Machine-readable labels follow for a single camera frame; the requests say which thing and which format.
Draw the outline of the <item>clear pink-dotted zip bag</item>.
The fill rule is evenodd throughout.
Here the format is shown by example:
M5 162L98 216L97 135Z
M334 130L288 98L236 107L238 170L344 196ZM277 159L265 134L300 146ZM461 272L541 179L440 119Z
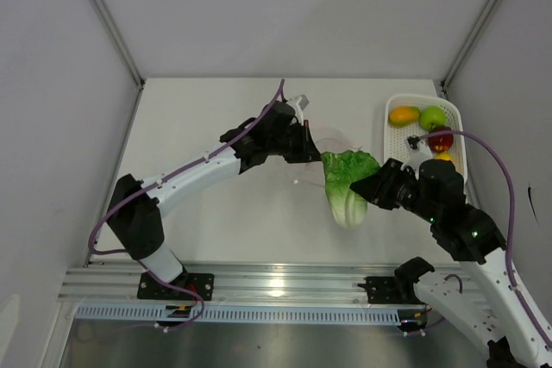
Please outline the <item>clear pink-dotted zip bag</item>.
M363 145L338 128L312 128L310 132L321 159L306 164L287 165L285 176L293 184L308 184L324 189L327 170L332 169L336 159L342 153L362 150Z

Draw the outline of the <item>green toy cabbage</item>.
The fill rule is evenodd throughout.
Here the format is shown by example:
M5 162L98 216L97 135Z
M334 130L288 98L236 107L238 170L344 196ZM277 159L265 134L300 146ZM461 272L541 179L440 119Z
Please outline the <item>green toy cabbage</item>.
M342 153L332 169L327 170L325 195L336 223L346 229L357 228L367 214L367 201L356 195L349 186L375 174L380 163L363 151Z

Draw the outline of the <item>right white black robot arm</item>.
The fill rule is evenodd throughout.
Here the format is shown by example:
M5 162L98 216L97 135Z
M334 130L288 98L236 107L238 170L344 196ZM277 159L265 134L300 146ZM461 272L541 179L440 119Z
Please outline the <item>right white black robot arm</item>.
M412 170L389 159L350 188L382 209L403 208L427 221L437 244L478 285L491 311L446 287L420 257L395 271L400 300L433 307L471 340L489 367L551 365L551 326L517 275L508 240L487 213L467 203L464 178L451 162L427 159Z

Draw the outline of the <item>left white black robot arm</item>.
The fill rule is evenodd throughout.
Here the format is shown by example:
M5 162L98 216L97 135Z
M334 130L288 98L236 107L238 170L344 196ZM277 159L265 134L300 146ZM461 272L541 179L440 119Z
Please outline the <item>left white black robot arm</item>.
M107 224L124 251L157 279L165 297L181 297L187 288L185 268L165 242L163 219L187 197L262 165L270 156L288 164L320 160L304 119L304 95L267 105L256 118L223 134L204 155L173 172L138 180L119 178L110 201Z

